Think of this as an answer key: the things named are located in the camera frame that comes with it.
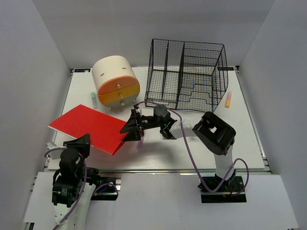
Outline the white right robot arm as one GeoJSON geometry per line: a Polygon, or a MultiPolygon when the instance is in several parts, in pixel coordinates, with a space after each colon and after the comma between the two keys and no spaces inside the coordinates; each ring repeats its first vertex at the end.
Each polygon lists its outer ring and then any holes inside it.
{"type": "Polygon", "coordinates": [[[208,186],[201,179],[203,187],[211,193],[219,189],[228,191],[234,185],[236,171],[232,156],[236,131],[225,121],[212,112],[206,112],[199,122],[184,122],[180,117],[175,120],[171,117],[172,110],[164,105],[156,105],[152,116],[142,115],[140,107],[136,104],[131,109],[131,115],[121,134],[125,134],[124,141],[140,141],[148,129],[159,128],[165,139],[197,137],[205,147],[213,153],[215,160],[214,184],[208,186]]]}

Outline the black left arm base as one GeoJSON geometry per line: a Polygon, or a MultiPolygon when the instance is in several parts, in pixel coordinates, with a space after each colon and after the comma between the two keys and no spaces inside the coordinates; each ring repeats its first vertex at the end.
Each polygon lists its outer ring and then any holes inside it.
{"type": "Polygon", "coordinates": [[[116,201],[120,191],[121,178],[101,177],[100,188],[92,195],[91,201],[116,201]]]}

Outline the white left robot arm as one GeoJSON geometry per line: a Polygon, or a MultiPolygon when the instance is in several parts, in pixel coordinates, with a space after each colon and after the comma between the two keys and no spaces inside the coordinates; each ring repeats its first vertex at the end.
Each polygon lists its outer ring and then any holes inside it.
{"type": "Polygon", "coordinates": [[[99,170],[88,168],[90,134],[63,143],[59,169],[53,175],[55,230],[83,230],[94,191],[101,187],[99,170]]]}

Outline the red folder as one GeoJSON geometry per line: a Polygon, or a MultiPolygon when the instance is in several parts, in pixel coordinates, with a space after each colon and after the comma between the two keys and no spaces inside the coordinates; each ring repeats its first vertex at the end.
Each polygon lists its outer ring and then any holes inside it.
{"type": "Polygon", "coordinates": [[[125,123],[80,104],[51,122],[48,127],[72,138],[89,134],[91,146],[114,155],[124,144],[126,134],[121,134],[120,130],[125,123]]]}

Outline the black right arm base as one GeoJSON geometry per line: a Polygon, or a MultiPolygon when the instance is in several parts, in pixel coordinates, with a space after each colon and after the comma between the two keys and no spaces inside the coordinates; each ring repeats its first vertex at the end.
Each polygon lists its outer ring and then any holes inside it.
{"type": "Polygon", "coordinates": [[[210,193],[202,183],[198,185],[201,192],[202,203],[246,203],[244,182],[241,176],[235,176],[227,185],[226,182],[215,193],[210,193]]]}

